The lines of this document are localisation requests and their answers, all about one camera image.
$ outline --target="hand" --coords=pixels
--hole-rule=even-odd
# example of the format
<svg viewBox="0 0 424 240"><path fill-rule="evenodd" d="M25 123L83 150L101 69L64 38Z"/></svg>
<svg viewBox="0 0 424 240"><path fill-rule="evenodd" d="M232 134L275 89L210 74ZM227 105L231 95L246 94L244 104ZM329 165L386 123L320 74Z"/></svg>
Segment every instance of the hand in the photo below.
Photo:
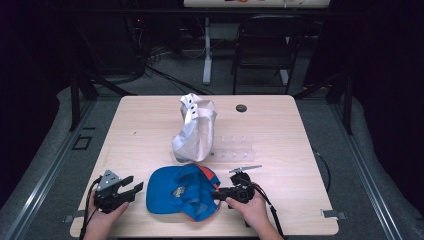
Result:
<svg viewBox="0 0 424 240"><path fill-rule="evenodd" d="M109 235L112 229L113 223L127 210L129 203L125 202L119 206L115 211L106 214L97 211L97 207L94 205L94 195L96 191L92 191L90 195L90 202L88 206L88 217L93 214L87 225L87 230L84 239L89 240L104 240Z"/></svg>
<svg viewBox="0 0 424 240"><path fill-rule="evenodd" d="M246 204L230 197L225 201L243 215L244 220L258 233L260 239L282 239L269 221L265 200L258 191L255 190L252 200Z"/></svg>

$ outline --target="gray carpet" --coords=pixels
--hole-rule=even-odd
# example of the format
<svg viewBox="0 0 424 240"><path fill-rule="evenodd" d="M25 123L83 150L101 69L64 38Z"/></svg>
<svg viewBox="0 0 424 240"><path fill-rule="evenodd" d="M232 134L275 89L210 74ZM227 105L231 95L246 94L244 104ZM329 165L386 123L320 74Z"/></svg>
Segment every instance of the gray carpet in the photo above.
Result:
<svg viewBox="0 0 424 240"><path fill-rule="evenodd" d="M195 53L199 52L188 53L193 56L198 55ZM309 53L306 49L304 54L300 55L293 87L290 89L291 94L301 90ZM166 53L162 54L160 61L153 66L179 80L208 89L215 94L231 94L231 54L231 50L228 50L223 43L214 48L212 83L209 86L203 86L201 83L204 56L189 58L185 55ZM116 81L118 78L113 76L110 80ZM278 81L277 76L268 83L275 85ZM184 87L176 88L170 81L155 76L150 71L146 71L146 74L136 81L119 86L140 95L183 95L190 92L190 89ZM115 93L103 86L97 86L97 88L101 95L98 101L85 102L82 99L82 105L85 104L86 111L80 127L72 134L67 131L71 120L69 89L65 89L58 95L61 108L54 125L22 181L0 211L0 238L10 236L7 234L10 234L13 224L16 223L16 219L19 219L19 214L38 181L57 157L62 156L62 164L58 167L58 174L54 176L52 185L47 189L48 194L42 199L40 207L34 211L25 226L19 226L22 229L19 236L23 239L72 239L69 235L70 224L63 223L63 217L78 208L80 199L85 194L83 191L119 102L119 97ZM249 93L256 91L255 88L246 88L241 90ZM334 113L334 109L337 112L338 108L325 103L322 98L325 92L325 89L318 91L311 98L297 101L297 104L312 147L321 154L329 166L331 174L329 198L333 208L345 212L348 219L339 221L340 231L335 236L291 236L290 239L387 239L369 194L359 177L352 150L343 135L344 130L338 124L340 119ZM422 239L424 227L422 221L417 220L422 216L403 198L378 163L372 150L372 141L366 128L362 108L357 101L354 101L352 127L354 140L386 200L401 236L404 239ZM72 150L78 137L91 139L86 150ZM323 161L319 157L316 159L323 182L327 186L329 174Z"/></svg>

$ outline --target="blue cap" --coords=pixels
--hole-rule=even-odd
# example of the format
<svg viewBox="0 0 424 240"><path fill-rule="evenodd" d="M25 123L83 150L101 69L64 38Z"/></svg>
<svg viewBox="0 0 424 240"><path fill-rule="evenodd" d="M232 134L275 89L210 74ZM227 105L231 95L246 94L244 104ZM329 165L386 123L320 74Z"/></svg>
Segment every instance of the blue cap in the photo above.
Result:
<svg viewBox="0 0 424 240"><path fill-rule="evenodd" d="M183 212L199 222L218 210L211 193L219 184L212 170L195 163L163 167L150 177L146 206L151 213Z"/></svg>

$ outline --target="chair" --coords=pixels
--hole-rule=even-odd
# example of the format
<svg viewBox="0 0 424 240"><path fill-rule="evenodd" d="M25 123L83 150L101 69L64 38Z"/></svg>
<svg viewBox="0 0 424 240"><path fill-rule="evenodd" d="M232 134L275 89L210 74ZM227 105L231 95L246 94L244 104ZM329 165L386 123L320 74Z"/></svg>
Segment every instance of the chair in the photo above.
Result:
<svg viewBox="0 0 424 240"><path fill-rule="evenodd" d="M255 15L243 20L237 32L231 69L233 94L236 94L238 68L275 69L277 73L287 70L287 94L297 52L307 28L307 22L300 16Z"/></svg>

